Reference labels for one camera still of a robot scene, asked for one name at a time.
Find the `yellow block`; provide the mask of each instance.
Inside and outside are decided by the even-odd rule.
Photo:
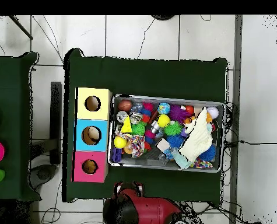
[[[76,90],[78,91],[77,118],[84,120],[109,120],[112,94],[108,89],[77,87]],[[90,96],[93,96],[93,99],[98,102],[99,109],[96,111],[89,111],[87,108],[87,99]]]

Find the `pink block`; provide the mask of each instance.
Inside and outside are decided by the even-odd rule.
[[[94,174],[87,174],[82,170],[86,160],[94,160],[98,169]],[[103,183],[107,173],[106,152],[102,151],[76,151],[74,165],[74,181]]]

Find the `white ball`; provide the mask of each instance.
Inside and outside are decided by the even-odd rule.
[[[208,107],[206,111],[211,115],[213,120],[219,115],[218,109],[216,107]]]

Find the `blue block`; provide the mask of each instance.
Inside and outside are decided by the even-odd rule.
[[[96,145],[88,145],[82,141],[82,131],[89,126],[97,127],[101,131],[101,140]],[[104,120],[80,120],[76,126],[76,150],[77,151],[106,151],[107,121]]]

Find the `table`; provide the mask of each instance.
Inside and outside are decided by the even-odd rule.
[[[62,199],[110,198],[114,183],[143,183],[146,197],[175,201],[220,202],[220,175],[132,167],[109,167],[104,183],[71,182],[75,88],[104,88],[113,94],[225,102],[227,61],[158,61],[84,57],[80,49],[65,56]]]

